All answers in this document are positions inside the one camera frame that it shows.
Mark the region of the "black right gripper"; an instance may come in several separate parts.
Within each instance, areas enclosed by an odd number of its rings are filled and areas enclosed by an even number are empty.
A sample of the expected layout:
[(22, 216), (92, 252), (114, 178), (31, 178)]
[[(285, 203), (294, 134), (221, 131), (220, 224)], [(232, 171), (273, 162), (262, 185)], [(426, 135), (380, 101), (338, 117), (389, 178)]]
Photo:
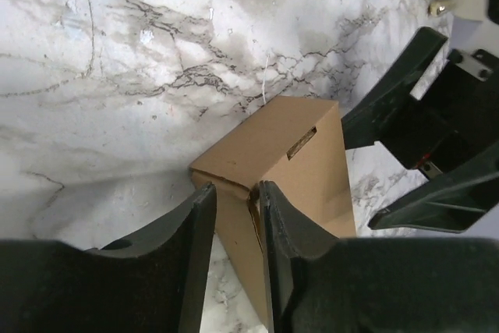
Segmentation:
[(381, 139), (405, 168), (437, 176), (374, 214), (368, 224), (372, 230), (460, 233), (498, 205), (498, 154), (480, 154), (498, 141), (497, 56), (484, 49), (454, 49), (426, 93), (411, 97), (447, 40), (420, 27), (387, 72), (342, 117), (345, 148), (368, 147)]

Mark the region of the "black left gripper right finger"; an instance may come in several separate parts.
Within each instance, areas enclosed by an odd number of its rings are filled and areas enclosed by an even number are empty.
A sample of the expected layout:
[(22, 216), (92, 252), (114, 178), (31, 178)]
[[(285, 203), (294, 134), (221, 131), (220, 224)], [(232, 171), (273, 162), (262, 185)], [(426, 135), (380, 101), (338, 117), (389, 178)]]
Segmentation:
[(274, 182), (259, 194), (269, 331), (497, 331), (496, 241), (339, 239)]

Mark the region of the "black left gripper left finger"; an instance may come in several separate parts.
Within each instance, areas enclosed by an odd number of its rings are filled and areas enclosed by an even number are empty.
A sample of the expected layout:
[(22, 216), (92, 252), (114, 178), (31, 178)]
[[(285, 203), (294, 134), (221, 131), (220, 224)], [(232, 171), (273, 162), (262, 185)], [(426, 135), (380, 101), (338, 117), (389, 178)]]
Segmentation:
[(2, 241), (2, 331), (199, 331), (216, 212), (208, 183), (100, 249)]

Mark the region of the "brown cardboard box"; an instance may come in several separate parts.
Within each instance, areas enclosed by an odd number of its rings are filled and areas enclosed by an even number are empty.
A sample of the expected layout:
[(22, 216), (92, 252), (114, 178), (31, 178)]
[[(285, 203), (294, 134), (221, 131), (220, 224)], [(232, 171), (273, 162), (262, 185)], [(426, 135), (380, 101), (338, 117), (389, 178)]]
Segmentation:
[(277, 96), (189, 167), (193, 184), (217, 190), (217, 233), (262, 324), (268, 322), (258, 184), (275, 182), (307, 217), (356, 236), (338, 102)]

